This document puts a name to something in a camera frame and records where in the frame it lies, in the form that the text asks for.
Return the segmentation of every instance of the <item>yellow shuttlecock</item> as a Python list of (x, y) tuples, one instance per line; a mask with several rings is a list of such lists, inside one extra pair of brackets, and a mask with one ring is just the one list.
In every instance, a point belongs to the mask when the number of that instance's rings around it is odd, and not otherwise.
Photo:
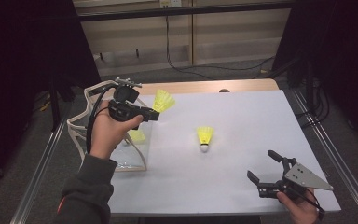
[(130, 138), (134, 143), (142, 143), (146, 138), (144, 135), (144, 132), (142, 132), (140, 129), (138, 130), (129, 130)]
[(164, 90), (157, 90), (155, 101), (153, 103), (153, 109), (159, 113), (164, 112), (175, 104), (175, 100), (172, 96)]
[(209, 142), (211, 141), (214, 129), (212, 127), (204, 126), (197, 128), (197, 135), (200, 140), (200, 149), (206, 152), (209, 148)]

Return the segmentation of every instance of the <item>white table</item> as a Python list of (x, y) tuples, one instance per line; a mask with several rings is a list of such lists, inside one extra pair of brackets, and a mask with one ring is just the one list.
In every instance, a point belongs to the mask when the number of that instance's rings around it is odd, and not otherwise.
[[(282, 91), (174, 94), (176, 105), (153, 123), (146, 172), (115, 173), (113, 215), (263, 215), (285, 211), (276, 199), (259, 198), (246, 177), (282, 179), (272, 149), (324, 178)], [(141, 96), (152, 105), (154, 96)], [(196, 128), (215, 133), (209, 151), (199, 149)], [(332, 191), (315, 190), (325, 211), (339, 211)]]

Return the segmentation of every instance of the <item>cable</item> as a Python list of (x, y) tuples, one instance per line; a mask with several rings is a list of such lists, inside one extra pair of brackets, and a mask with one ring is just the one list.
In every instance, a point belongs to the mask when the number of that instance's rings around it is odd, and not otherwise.
[(311, 201), (309, 198), (305, 197), (304, 195), (298, 193), (295, 189), (292, 189), (292, 188), (286, 188), (286, 189), (292, 191), (295, 195), (297, 195), (298, 197), (300, 197), (303, 200), (307, 201), (307, 203), (310, 203), (311, 205), (316, 207), (319, 210), (319, 216), (318, 216), (319, 220), (322, 221), (322, 219), (324, 219), (324, 210), (319, 205), (318, 199), (316, 199), (315, 195), (309, 189), (306, 188), (306, 190), (308, 190), (309, 193), (312, 195), (312, 197), (315, 199), (316, 203)]
[(100, 109), (100, 111), (98, 111), (98, 113), (95, 114), (95, 118), (97, 118), (97, 116), (105, 109), (109, 108), (109, 106), (105, 107), (105, 108), (102, 108)]
[[(231, 71), (245, 71), (245, 70), (251, 70), (251, 69), (254, 69), (254, 68), (257, 68), (257, 67), (261, 67), (264, 63), (268, 62), (269, 60), (271, 59), (274, 59), (275, 56), (272, 56), (272, 57), (269, 57), (267, 58), (266, 60), (264, 60), (263, 62), (261, 62), (260, 64), (258, 65), (255, 65), (255, 66), (252, 66), (252, 67), (247, 67), (247, 68), (227, 68), (227, 67), (221, 67), (221, 66), (215, 66), (215, 65), (193, 65), (193, 66), (187, 66), (187, 67), (182, 67), (182, 68), (177, 68), (175, 67), (172, 62), (171, 62), (171, 54), (170, 54), (170, 38), (169, 38), (169, 31), (170, 31), (170, 23), (169, 23), (169, 20), (168, 20), (168, 16), (165, 18), (165, 21), (166, 21), (166, 25), (167, 25), (167, 61), (168, 61), (168, 64), (170, 65), (170, 67), (178, 72), (181, 72), (181, 73), (189, 73), (189, 74), (194, 74), (194, 75), (197, 75), (197, 76), (200, 76), (200, 77), (205, 77), (205, 78), (208, 78), (208, 79), (211, 79), (211, 80), (216, 80), (212, 77), (206, 77), (205, 75), (203, 74), (200, 74), (200, 73), (196, 73), (196, 72), (189, 72), (189, 71), (184, 71), (184, 70), (187, 70), (187, 69), (192, 69), (192, 68), (217, 68), (217, 69), (225, 69), (225, 70), (231, 70)], [(260, 76), (260, 73), (255, 76), (255, 77), (252, 77), (251, 79), (255, 79), (257, 77)]]
[[(322, 106), (322, 109), (321, 111), (323, 110), (323, 104), (322, 104), (322, 97), (320, 96), (320, 90), (321, 90), (321, 86), (313, 86), (313, 88), (317, 89), (316, 91), (316, 99), (317, 99), (317, 102), (316, 104), (313, 106), (314, 110), (318, 110), (319, 109), (319, 106)], [(310, 110), (308, 109), (307, 111), (305, 112), (302, 112), (302, 113), (298, 113), (298, 114), (295, 114), (296, 118), (297, 119), (300, 119), (301, 117), (303, 117), (304, 115), (306, 114), (310, 114)]]
[(207, 77), (207, 76), (205, 76), (203, 74), (199, 74), (199, 73), (195, 73), (195, 72), (182, 71), (181, 69), (176, 68), (175, 66), (173, 66), (173, 64), (171, 62), (171, 55), (170, 55), (170, 39), (169, 39), (170, 25), (169, 25), (169, 22), (168, 22), (168, 16), (165, 17), (165, 21), (167, 23), (167, 60), (168, 60), (168, 64), (170, 65), (170, 67), (173, 68), (174, 70), (178, 71), (178, 72), (181, 72), (181, 73), (190, 73), (190, 74), (194, 74), (194, 75), (197, 75), (197, 76), (200, 76), (200, 77), (208, 78), (210, 80), (216, 80), (214, 78)]
[[(305, 128), (311, 126), (311, 125), (321, 123), (330, 114), (330, 102), (328, 100), (327, 94), (326, 94), (325, 90), (322, 90), (321, 86), (318, 87), (318, 88), (319, 88), (319, 90), (318, 90), (318, 95), (319, 96), (318, 97), (320, 97), (319, 100), (321, 102), (321, 110), (320, 110), (320, 112), (318, 113), (318, 115), (316, 116), (315, 119), (310, 120), (307, 123), (301, 125), (301, 129), (305, 129)], [(321, 94), (320, 94), (321, 91), (324, 93), (324, 99), (326, 101), (326, 108), (327, 108), (327, 111), (325, 112), (325, 114), (323, 116), (322, 116), (322, 113), (324, 112), (324, 103), (323, 103), (323, 99), (322, 99)]]
[(86, 150), (87, 153), (89, 154), (91, 152), (91, 135), (92, 135), (92, 128), (94, 126), (94, 121), (97, 114), (100, 113), (102, 110), (100, 110), (98, 113), (95, 112), (97, 111), (97, 108), (100, 105), (101, 100), (103, 99), (103, 96), (106, 94), (106, 92), (115, 87), (117, 87), (116, 84), (111, 84), (103, 89), (103, 92), (101, 92), (100, 96), (98, 97), (97, 101), (94, 104), (94, 107), (92, 108), (91, 114), (89, 115), (89, 123), (87, 125), (87, 132), (86, 132)]

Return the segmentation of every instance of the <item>person's hand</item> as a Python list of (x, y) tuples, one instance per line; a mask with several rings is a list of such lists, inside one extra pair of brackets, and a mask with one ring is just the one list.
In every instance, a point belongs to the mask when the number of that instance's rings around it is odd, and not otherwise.
[(126, 132), (137, 127), (143, 120), (142, 115), (138, 115), (124, 122), (116, 121), (110, 117), (108, 106), (108, 101), (103, 101), (100, 105), (102, 111), (95, 118), (89, 153), (103, 160), (109, 160), (110, 154), (123, 140)]
[[(315, 198), (311, 195), (313, 189), (306, 190), (305, 197), (315, 202)], [(290, 211), (290, 217), (295, 224), (311, 224), (318, 218), (316, 208), (303, 199), (297, 199), (293, 202), (283, 192), (277, 193), (278, 200), (283, 203)]]

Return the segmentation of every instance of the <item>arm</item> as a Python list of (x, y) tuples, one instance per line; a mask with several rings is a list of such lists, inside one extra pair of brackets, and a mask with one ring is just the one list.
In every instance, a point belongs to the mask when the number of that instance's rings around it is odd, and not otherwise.
[[(100, 108), (108, 107), (102, 102)], [(126, 132), (142, 122), (142, 116), (118, 122), (101, 111), (92, 131), (91, 151), (74, 177), (69, 178), (62, 191), (62, 201), (54, 223), (108, 223), (110, 208), (107, 205), (113, 194), (110, 181), (117, 163), (110, 155), (123, 140)]]
[[(306, 190), (305, 196), (311, 201), (315, 202), (315, 198), (312, 196), (312, 193), (313, 189), (310, 189), (310, 191)], [(278, 200), (283, 203), (290, 211), (290, 218), (295, 224), (316, 223), (318, 213), (316, 211), (316, 208), (312, 204), (301, 199), (296, 202), (293, 202), (283, 192), (278, 192), (277, 197)]]

